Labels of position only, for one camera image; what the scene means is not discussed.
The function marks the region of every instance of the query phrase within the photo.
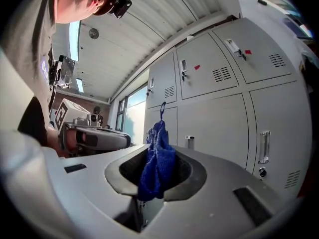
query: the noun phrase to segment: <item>ceiling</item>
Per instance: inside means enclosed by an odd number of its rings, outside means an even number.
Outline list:
[[[159,45],[221,7],[221,0],[132,0],[121,19],[104,15],[81,21],[74,77],[83,80],[82,95],[107,100]],[[91,28],[99,30],[97,39],[89,36]],[[68,25],[57,25],[52,42],[55,58],[69,55]],[[78,93],[74,84],[68,91]]]

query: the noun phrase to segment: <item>locker door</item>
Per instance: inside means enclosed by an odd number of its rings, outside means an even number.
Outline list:
[[[288,57],[278,44],[260,27],[243,18],[213,31],[226,45],[236,60],[246,83],[258,82],[291,74],[293,68]],[[245,54],[238,57],[227,45],[231,39]]]
[[[237,86],[226,57],[208,33],[176,51],[183,99]],[[185,81],[182,80],[183,71],[187,75]]]
[[[160,110],[147,111],[144,122],[144,141],[146,140],[146,133],[156,123],[160,121]],[[163,114],[163,121],[165,121],[165,128],[168,131],[169,143],[177,145],[177,107],[165,109]]]
[[[149,92],[147,108],[160,106],[165,101],[167,104],[176,101],[176,80],[173,53],[160,58],[150,67]]]
[[[311,149],[311,117],[306,94],[298,82],[250,92],[257,123],[257,156],[253,174],[284,199],[297,196],[307,171]],[[270,131],[269,162],[259,164],[262,137]]]
[[[241,94],[179,106],[177,113],[179,146],[192,135],[195,150],[246,168],[248,123]]]

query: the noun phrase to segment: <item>ventilation slot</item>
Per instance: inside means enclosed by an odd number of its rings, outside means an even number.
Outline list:
[[[165,92],[164,92],[164,97],[165,98],[169,98],[169,97],[172,97],[172,96],[174,96],[174,86],[165,89]]]
[[[287,181],[284,188],[288,189],[288,188],[296,186],[299,176],[300,176],[300,170],[288,174]]]
[[[214,70],[213,74],[214,74],[214,78],[215,78],[216,82],[220,82],[220,81],[227,80],[227,79],[231,78],[227,67],[223,67],[223,68]]]
[[[269,58],[273,62],[275,67],[280,67],[280,66],[286,65],[279,54],[270,55]]]

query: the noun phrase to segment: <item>person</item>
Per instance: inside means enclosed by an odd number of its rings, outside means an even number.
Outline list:
[[[104,118],[103,118],[102,115],[100,115],[101,108],[99,106],[95,106],[94,109],[93,109],[93,113],[98,116],[98,122],[100,123],[100,126],[102,126]]]
[[[0,45],[7,58],[31,88],[34,97],[18,130],[31,135],[42,146],[68,157],[58,142],[58,132],[49,126],[49,68],[54,65],[51,39],[57,23],[70,23],[93,14],[104,15],[116,0],[23,0],[4,27]],[[69,149],[76,148],[76,131],[67,132]]]

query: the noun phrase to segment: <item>blue towel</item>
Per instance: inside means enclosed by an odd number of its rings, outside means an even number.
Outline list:
[[[175,149],[168,143],[168,132],[162,115],[164,102],[160,108],[160,122],[154,124],[148,132],[146,143],[148,148],[147,163],[139,182],[138,199],[150,201],[163,198],[164,191],[169,187],[170,178],[175,166]]]

